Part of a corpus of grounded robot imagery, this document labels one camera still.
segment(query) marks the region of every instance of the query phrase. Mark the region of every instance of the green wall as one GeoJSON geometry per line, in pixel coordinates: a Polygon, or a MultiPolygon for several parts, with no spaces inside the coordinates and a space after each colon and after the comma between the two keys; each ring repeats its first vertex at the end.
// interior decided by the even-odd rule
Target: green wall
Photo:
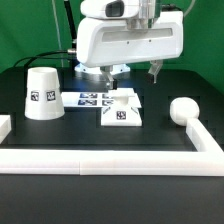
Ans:
{"type": "MultiPolygon", "coordinates": [[[[63,0],[55,0],[62,48],[71,47],[63,0]]],[[[70,0],[76,26],[80,21],[81,0],[70,0]]],[[[186,10],[191,0],[163,0],[186,10]]],[[[197,0],[184,20],[184,52],[168,60],[164,68],[198,72],[224,94],[224,1],[197,0]]],[[[8,0],[0,3],[0,72],[20,58],[58,49],[52,0],[8,0]]],[[[40,61],[36,65],[56,66],[59,61],[40,61]]],[[[132,65],[148,68],[148,63],[132,65]]]]}

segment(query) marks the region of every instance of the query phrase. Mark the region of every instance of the black table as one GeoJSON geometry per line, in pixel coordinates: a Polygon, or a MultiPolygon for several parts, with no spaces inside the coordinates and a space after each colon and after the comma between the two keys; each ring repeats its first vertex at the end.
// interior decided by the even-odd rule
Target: black table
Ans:
{"type": "MultiPolygon", "coordinates": [[[[58,69],[62,91],[106,91],[104,82],[82,80],[58,69]]],[[[99,108],[66,108],[62,118],[24,117],[23,70],[0,76],[0,114],[13,130],[1,148],[194,151],[185,128],[169,118],[176,97],[197,101],[200,120],[224,149],[224,96],[198,74],[162,70],[157,84],[132,71],[119,87],[133,87],[142,103],[142,127],[101,127],[99,108]]],[[[224,222],[224,178],[179,176],[1,175],[0,223],[224,222]]]]}

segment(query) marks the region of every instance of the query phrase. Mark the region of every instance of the white cup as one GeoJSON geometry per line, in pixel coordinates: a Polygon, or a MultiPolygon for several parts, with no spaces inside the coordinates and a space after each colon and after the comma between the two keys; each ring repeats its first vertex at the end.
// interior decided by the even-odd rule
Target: white cup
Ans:
{"type": "Polygon", "coordinates": [[[28,70],[25,116],[34,120],[51,120],[64,115],[55,68],[36,67],[28,70]]]}

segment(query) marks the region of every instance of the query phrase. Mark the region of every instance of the white stick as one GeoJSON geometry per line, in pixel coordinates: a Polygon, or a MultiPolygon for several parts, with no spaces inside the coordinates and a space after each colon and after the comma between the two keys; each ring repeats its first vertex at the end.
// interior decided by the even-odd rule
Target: white stick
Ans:
{"type": "Polygon", "coordinates": [[[209,152],[0,150],[0,173],[224,176],[209,152]]]}
{"type": "Polygon", "coordinates": [[[0,115],[0,144],[11,131],[10,115],[0,115]]]}
{"type": "Polygon", "coordinates": [[[187,120],[186,133],[197,151],[223,153],[221,147],[197,118],[187,120]]]}

